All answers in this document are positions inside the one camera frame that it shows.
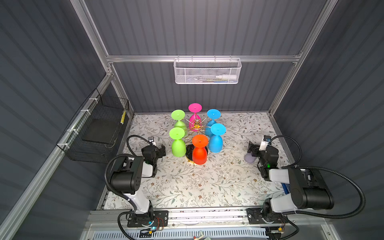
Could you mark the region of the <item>red wine glass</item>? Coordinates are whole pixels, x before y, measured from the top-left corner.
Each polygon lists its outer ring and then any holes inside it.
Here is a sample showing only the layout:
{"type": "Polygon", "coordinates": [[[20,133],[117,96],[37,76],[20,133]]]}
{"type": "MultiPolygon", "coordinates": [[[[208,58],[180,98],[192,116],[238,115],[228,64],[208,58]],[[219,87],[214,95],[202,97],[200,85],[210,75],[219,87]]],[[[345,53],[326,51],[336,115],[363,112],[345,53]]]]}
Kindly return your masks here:
{"type": "Polygon", "coordinates": [[[209,143],[208,138],[205,135],[196,135],[193,137],[192,141],[194,145],[193,150],[193,161],[197,165],[203,165],[207,162],[208,152],[206,150],[206,146],[209,143]]]}

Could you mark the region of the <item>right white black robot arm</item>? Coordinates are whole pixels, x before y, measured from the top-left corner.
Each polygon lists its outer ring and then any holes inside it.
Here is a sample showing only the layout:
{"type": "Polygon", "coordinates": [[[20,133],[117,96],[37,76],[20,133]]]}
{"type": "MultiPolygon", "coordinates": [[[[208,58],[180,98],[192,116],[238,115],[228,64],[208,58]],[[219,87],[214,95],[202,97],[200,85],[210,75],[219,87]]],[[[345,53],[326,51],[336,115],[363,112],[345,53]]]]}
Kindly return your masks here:
{"type": "Polygon", "coordinates": [[[260,145],[249,142],[245,161],[254,163],[258,160],[257,168],[265,181],[289,186],[283,196],[267,198],[262,207],[256,210],[255,219],[271,224],[285,212],[302,209],[329,210],[334,207],[333,196],[320,171],[292,166],[279,169],[278,159],[279,150],[267,141],[262,141],[260,145]]]}

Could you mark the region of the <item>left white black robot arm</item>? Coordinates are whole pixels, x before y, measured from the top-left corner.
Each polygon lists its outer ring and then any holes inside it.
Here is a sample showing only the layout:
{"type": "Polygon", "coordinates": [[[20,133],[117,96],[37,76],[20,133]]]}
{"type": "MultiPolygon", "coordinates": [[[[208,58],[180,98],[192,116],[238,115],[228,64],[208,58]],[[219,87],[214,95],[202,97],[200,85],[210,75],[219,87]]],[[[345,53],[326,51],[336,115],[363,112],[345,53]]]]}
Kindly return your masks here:
{"type": "Polygon", "coordinates": [[[156,211],[144,195],[141,181],[157,173],[158,159],[166,155],[165,146],[149,145],[142,156],[120,154],[108,161],[104,180],[108,191],[123,198],[132,206],[124,213],[128,228],[144,227],[149,231],[162,230],[168,225],[168,211],[156,211]]]}

